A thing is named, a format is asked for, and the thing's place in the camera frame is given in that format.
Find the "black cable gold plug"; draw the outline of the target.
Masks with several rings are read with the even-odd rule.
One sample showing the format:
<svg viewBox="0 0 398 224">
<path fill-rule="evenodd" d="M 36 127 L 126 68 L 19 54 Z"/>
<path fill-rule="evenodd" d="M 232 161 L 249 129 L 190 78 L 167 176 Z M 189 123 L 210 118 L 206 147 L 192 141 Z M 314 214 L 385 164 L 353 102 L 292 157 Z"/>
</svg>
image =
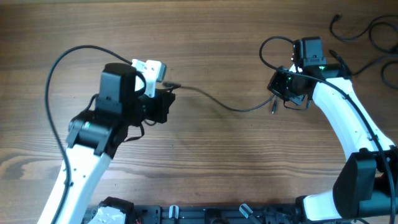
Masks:
<svg viewBox="0 0 398 224">
<path fill-rule="evenodd" d="M 349 77 L 353 77 L 353 76 L 358 76 L 360 73 L 364 72 L 365 70 L 367 70 L 368 68 L 372 67 L 373 65 L 376 65 L 377 63 L 380 63 L 381 61 L 385 60 L 385 59 L 392 59 L 394 58 L 394 60 L 391 60 L 387 63 L 385 63 L 382 68 L 381 68 L 381 72 L 380 72 L 380 77 L 381 80 L 389 87 L 392 88 L 394 90 L 397 90 L 397 85 L 392 84 L 391 82 L 389 82 L 386 78 L 385 78 L 385 69 L 393 64 L 397 64 L 397 54 L 387 54 L 387 55 L 382 55 L 370 62 L 368 62 L 366 65 L 364 65 L 362 68 L 360 68 L 358 71 L 356 72 L 352 72 L 351 69 L 349 68 L 349 66 L 346 64 L 346 62 L 343 60 L 343 58 L 340 56 L 340 54 L 338 54 L 337 52 L 335 52 L 334 50 L 329 50 L 329 53 L 333 56 L 333 58 L 335 58 L 340 65 L 343 67 L 343 70 L 347 73 L 347 75 Z"/>
</svg>

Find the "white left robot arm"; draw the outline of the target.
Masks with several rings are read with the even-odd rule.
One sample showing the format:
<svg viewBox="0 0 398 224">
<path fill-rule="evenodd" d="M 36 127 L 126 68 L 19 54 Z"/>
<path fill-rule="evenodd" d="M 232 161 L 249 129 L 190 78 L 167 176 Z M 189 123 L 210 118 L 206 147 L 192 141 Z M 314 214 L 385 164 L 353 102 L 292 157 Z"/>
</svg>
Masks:
<svg viewBox="0 0 398 224">
<path fill-rule="evenodd" d="M 100 178 L 129 127 L 144 131 L 146 121 L 165 123 L 175 100 L 170 90 L 158 89 L 166 65 L 132 60 L 108 63 L 101 72 L 99 92 L 69 124 L 63 162 L 39 223 L 80 223 Z"/>
</svg>

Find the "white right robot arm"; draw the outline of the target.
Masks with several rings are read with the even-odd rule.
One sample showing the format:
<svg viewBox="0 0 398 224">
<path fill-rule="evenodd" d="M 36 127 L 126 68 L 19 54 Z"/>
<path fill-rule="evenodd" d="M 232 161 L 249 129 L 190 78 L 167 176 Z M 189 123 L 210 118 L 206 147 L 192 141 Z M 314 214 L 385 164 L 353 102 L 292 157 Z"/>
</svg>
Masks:
<svg viewBox="0 0 398 224">
<path fill-rule="evenodd" d="M 351 74 L 328 64 L 319 37 L 291 40 L 292 66 L 275 67 L 268 84 L 284 102 L 314 102 L 331 124 L 346 162 L 329 191 L 302 197 L 308 222 L 397 215 L 397 146 L 371 119 L 356 96 Z"/>
</svg>

